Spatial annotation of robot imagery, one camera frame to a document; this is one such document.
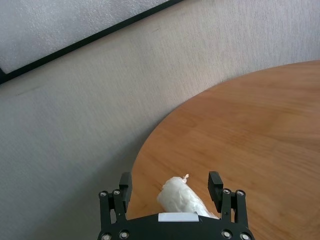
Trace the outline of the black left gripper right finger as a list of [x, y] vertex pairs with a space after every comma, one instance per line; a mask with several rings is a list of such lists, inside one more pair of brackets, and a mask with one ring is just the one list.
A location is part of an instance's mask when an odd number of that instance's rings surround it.
[[246, 206], [246, 193], [238, 189], [232, 192], [224, 188], [223, 181], [217, 171], [208, 173], [208, 191], [215, 208], [220, 213], [220, 219], [231, 222], [231, 211], [234, 211], [234, 222], [236, 224], [248, 224]]

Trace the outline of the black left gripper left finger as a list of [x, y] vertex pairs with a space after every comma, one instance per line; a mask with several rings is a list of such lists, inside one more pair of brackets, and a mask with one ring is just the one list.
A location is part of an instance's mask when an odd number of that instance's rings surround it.
[[132, 194], [132, 174], [124, 172], [121, 175], [118, 188], [111, 193], [101, 191], [98, 194], [100, 206], [100, 224], [102, 227], [109, 227], [112, 224], [111, 210], [114, 210], [116, 222], [127, 220], [126, 213]]

